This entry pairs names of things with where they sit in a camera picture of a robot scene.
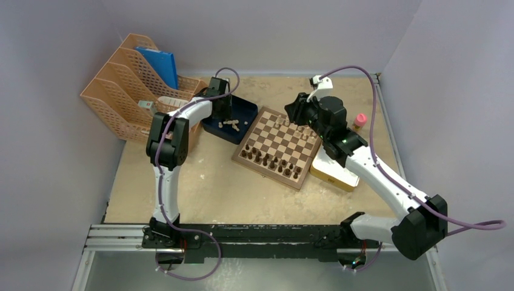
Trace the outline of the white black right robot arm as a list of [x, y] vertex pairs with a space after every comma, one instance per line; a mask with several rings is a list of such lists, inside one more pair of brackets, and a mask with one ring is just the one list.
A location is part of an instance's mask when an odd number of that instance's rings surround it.
[[448, 213], [446, 200], [416, 189], [373, 155], [368, 142], [347, 125], [341, 99], [308, 99], [308, 94], [299, 93], [284, 109], [291, 123], [310, 127], [328, 157], [356, 174], [395, 214], [380, 218], [356, 213], [347, 218], [340, 231], [345, 245], [354, 247], [370, 239], [393, 244], [404, 257], [416, 260], [447, 236], [448, 223], [441, 218]]

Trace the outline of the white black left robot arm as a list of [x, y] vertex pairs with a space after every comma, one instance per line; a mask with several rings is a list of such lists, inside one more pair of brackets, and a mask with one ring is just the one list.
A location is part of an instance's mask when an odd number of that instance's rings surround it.
[[190, 129], [212, 115], [230, 116], [232, 96], [226, 79], [212, 77], [191, 101], [168, 113], [156, 113], [146, 143], [156, 179], [155, 209], [144, 227], [144, 248], [172, 248], [179, 244], [178, 182], [189, 153]]

